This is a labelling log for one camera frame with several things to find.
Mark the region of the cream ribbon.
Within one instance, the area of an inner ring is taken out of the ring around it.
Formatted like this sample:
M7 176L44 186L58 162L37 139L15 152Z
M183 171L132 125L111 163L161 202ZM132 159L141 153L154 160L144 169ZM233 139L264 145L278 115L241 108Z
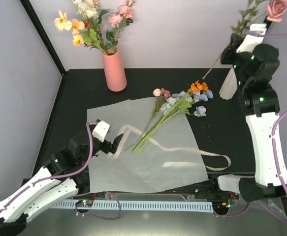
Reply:
M133 127L132 125L122 126L122 128L119 130L119 134L123 134L123 138L122 138L122 141L120 143L120 146L117 148L117 151L115 154L108 154L108 157L118 158L121 151L123 150L123 146L125 145L126 140L129 136L130 132L133 132L136 134L141 134L140 130ZM221 157L225 158L227 161L226 167L214 168L214 167L210 167L210 166L205 165L205 167L207 169L214 171L214 172L221 172L221 171L223 171L223 170L225 170L231 166L231 159L227 155L211 153L211 152L207 152L207 151L203 151L203 150L199 150L199 149L196 150L195 148L187 148L187 147L165 148L165 147L161 146L155 139L152 139L151 143L153 145L158 146L161 150L165 150L165 151L169 151L169 152L173 152L173 151L177 151L177 150L183 150L183 151L194 152L194 153L198 152L199 154L205 155L205 156L221 156Z

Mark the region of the white wrapping paper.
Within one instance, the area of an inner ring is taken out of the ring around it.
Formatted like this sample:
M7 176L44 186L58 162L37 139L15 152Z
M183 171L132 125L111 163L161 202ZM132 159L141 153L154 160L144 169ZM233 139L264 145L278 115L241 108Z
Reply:
M142 133L155 106L154 98L126 100L87 111L87 120L96 119L110 124L106 139L112 141L122 126L132 125ZM155 139L165 148L195 148L198 145L193 131L183 114L174 116L159 127L136 157L133 147L140 134L130 132L118 158L99 152L89 163L90 191L119 191L157 193L206 181L208 175L201 154L177 150L161 150L151 143Z

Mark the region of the pink cream rose stem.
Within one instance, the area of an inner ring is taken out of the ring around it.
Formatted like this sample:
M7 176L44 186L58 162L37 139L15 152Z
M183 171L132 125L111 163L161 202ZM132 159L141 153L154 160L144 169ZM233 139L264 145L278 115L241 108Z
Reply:
M254 24L260 17L265 15L264 23L268 26L272 22L279 23L283 19L283 15L287 11L287 0L268 0L265 12L258 14L259 6L262 0L249 0L246 9L240 10L241 19L237 22L237 26L232 26L232 33L244 37L244 31L249 30L251 24Z

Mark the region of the mauve brown rose stem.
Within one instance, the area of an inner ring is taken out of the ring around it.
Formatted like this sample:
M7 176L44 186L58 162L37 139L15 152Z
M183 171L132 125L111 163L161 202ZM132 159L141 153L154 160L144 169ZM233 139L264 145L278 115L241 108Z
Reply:
M168 121L172 115L174 114L173 112L173 107L175 103L177 102L177 98L172 96L170 91L164 89L164 88L157 88L153 91L153 95L157 98L155 102L155 107L152 112L152 116L149 119L147 125L145 126L144 130L139 136L139 139L130 145L128 148L125 149L127 151L131 147L136 144L136 146L132 149L132 153L137 151L137 149L140 147L138 152L136 153L136 157L141 153L145 145L147 144L148 140L151 138L151 136L154 134L155 130L161 126L162 123ZM157 114L160 114L160 118L158 121L151 126L151 128L148 130L148 128L151 125L151 122L154 120Z

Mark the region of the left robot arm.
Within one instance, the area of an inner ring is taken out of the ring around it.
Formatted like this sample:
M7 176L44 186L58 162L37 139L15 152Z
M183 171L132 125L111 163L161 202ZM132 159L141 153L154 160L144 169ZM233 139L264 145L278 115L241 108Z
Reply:
M105 139L110 125L102 120L86 123L67 146L53 153L30 179L12 195L0 201L0 236L17 236L42 212L71 197L91 192L85 172L92 157L102 151L115 154L123 134L113 142Z

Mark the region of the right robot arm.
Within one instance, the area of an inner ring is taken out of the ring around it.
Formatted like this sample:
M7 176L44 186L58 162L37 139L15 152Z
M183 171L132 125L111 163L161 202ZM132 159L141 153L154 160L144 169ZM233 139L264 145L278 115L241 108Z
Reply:
M287 170L283 158L278 121L282 117L277 93L271 87L279 68L279 50L256 36L233 33L220 57L231 68L219 91L222 99L238 94L249 127L255 155L254 177L222 175L209 186L221 198L231 191L246 202L287 195Z

